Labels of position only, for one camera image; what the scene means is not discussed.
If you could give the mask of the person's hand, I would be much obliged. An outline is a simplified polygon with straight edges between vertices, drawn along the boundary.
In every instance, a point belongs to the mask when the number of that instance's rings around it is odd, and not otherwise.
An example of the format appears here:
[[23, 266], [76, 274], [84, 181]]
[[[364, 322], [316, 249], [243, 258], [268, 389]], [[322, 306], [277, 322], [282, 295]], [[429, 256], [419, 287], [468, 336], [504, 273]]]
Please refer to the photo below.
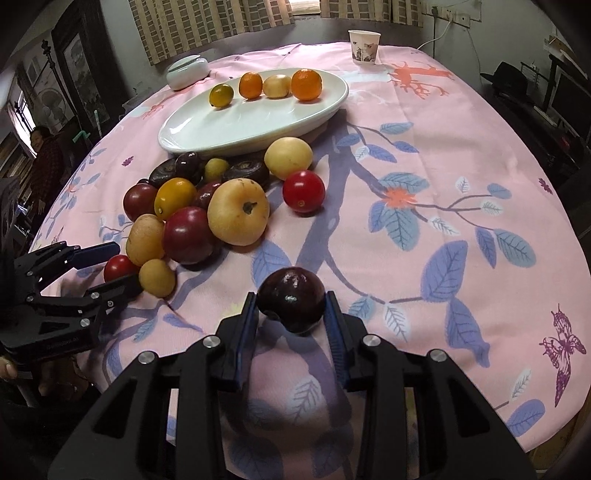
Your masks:
[[0, 378], [3, 380], [15, 380], [18, 377], [18, 371], [14, 364], [8, 359], [0, 358]]

